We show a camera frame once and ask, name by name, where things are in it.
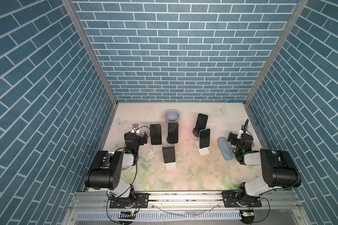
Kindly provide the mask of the black phone front stand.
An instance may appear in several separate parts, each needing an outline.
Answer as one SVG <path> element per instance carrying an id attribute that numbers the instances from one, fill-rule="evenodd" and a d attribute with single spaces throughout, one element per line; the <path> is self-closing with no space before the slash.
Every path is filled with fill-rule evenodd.
<path id="1" fill-rule="evenodd" d="M 176 162 L 176 153 L 174 145 L 163 146 L 162 153 L 165 164 Z"/>

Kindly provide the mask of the white phone stand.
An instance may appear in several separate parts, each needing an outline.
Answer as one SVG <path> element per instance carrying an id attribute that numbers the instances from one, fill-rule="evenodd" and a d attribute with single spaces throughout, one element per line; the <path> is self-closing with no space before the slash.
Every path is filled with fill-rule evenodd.
<path id="1" fill-rule="evenodd" d="M 165 163 L 165 169 L 167 171 L 175 170 L 176 169 L 176 162 Z"/>
<path id="2" fill-rule="evenodd" d="M 210 153 L 208 147 L 200 148 L 200 146 L 199 146 L 200 141 L 199 140 L 197 140 L 195 143 L 196 143 L 197 149 L 199 151 L 199 154 L 201 156 L 208 155 Z"/>

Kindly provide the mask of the green-edged black phone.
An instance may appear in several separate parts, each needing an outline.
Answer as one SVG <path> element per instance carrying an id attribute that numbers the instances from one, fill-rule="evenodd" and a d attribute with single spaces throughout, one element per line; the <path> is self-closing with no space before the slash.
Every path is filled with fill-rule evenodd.
<path id="1" fill-rule="evenodd" d="M 210 128 L 202 129 L 199 132 L 199 148 L 207 148 L 210 145 Z"/>

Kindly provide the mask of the white phone stand front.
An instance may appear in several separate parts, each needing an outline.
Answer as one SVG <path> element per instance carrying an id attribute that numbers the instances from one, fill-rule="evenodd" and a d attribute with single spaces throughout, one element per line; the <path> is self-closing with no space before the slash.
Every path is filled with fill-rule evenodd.
<path id="1" fill-rule="evenodd" d="M 176 169 L 176 162 L 165 163 L 165 169 L 167 171 L 175 170 Z"/>

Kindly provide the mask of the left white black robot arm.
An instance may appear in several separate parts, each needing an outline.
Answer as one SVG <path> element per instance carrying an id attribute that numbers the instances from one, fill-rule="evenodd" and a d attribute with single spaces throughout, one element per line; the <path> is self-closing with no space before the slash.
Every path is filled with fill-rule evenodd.
<path id="1" fill-rule="evenodd" d="M 121 178 L 124 167 L 135 167 L 138 174 L 139 147 L 147 143 L 147 133 L 140 134 L 131 131 L 124 134 L 124 147 L 115 150 L 98 151 L 85 176 L 84 184 L 87 188 L 106 190 L 109 198 L 109 208 L 124 209 L 139 207 L 147 208 L 148 193 L 137 193 L 134 182 L 125 182 Z"/>

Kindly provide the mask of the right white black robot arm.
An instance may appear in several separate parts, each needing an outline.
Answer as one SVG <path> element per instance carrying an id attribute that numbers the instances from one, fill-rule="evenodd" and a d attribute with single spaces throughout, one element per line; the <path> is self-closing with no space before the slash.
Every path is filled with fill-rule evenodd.
<path id="1" fill-rule="evenodd" d="M 236 159 L 240 165 L 259 166 L 262 174 L 250 182 L 243 182 L 237 190 L 222 192 L 226 208 L 261 207 L 262 195 L 279 189 L 301 185 L 301 177 L 290 154 L 286 151 L 252 150 L 253 136 L 248 133 L 218 138 L 218 146 L 225 160 Z"/>

